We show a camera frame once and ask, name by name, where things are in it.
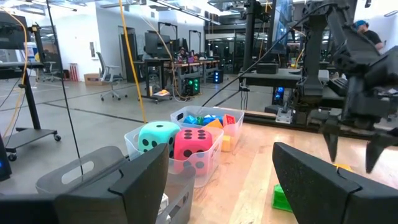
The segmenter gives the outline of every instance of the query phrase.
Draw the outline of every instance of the orange toy block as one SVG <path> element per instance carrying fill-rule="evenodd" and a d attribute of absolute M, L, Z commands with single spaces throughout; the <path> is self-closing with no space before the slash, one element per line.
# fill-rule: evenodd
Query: orange toy block
<path fill-rule="evenodd" d="M 340 167 L 340 168 L 343 168 L 343 169 L 348 170 L 350 172 L 354 172 L 349 165 L 334 164 L 334 166 L 336 167 L 336 169 L 338 169 Z"/>
<path fill-rule="evenodd" d="M 229 114 L 223 116 L 223 126 L 225 127 L 228 124 L 235 124 L 236 120 L 235 117 Z"/>
<path fill-rule="evenodd" d="M 215 119 L 214 121 L 208 123 L 205 127 L 223 129 L 223 125 L 221 124 L 221 122 L 218 119 Z"/>
<path fill-rule="evenodd" d="M 231 136 L 223 136 L 223 144 L 221 145 L 221 152 L 231 152 Z"/>

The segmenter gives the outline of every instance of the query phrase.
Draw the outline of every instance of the red toy block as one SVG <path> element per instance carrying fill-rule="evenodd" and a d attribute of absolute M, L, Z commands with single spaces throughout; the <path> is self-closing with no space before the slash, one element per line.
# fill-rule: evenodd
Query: red toy block
<path fill-rule="evenodd" d="M 229 114 L 224 115 L 223 117 L 223 126 L 225 127 L 228 124 L 235 124 L 236 120 L 235 117 Z"/>

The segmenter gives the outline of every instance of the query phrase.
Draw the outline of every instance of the cardboard box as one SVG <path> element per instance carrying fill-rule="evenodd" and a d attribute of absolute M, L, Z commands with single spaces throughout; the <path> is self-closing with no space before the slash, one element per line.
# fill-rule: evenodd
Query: cardboard box
<path fill-rule="evenodd" d="M 85 84 L 88 85 L 105 85 L 101 82 L 99 73 L 85 74 Z"/>

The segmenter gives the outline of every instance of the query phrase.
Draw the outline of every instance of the office chair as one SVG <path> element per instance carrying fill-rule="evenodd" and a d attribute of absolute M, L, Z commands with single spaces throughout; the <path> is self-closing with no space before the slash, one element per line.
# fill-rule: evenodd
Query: office chair
<path fill-rule="evenodd" d="M 104 101 L 104 96 L 108 94 L 111 94 L 112 98 L 116 97 L 118 100 L 120 100 L 120 96 L 115 90 L 113 90 L 113 86 L 119 84 L 119 82 L 123 80 L 123 77 L 121 75 L 114 75 L 110 71 L 111 69 L 119 68 L 119 66 L 106 65 L 101 53 L 97 52 L 97 55 L 99 58 L 99 62 L 101 62 L 101 70 L 99 73 L 101 82 L 111 85 L 110 91 L 107 91 L 106 93 L 100 95 L 101 100 Z"/>
<path fill-rule="evenodd" d="M 44 62 L 45 70 L 43 70 L 43 79 L 42 79 L 43 82 L 45 82 L 47 80 L 54 82 L 54 80 L 62 79 L 61 77 L 54 76 L 54 75 L 58 75 L 60 73 L 60 71 L 53 70 L 53 68 L 52 68 L 53 64 L 55 64 L 55 62 Z"/>

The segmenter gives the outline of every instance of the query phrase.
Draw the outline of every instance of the wooden tabletop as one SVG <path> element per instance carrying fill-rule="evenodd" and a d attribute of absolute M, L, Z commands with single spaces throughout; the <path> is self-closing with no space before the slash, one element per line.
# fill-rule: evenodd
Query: wooden tabletop
<path fill-rule="evenodd" d="M 277 141 L 330 162 L 321 134 L 243 124 L 234 151 L 222 152 L 208 184 L 195 189 L 189 223 L 297 223 L 293 213 L 271 207 L 273 187 L 279 183 L 272 163 L 272 146 Z M 366 174 L 365 147 L 366 141 L 339 138 L 336 163 L 398 189 L 397 148 L 385 150 L 372 174 Z"/>

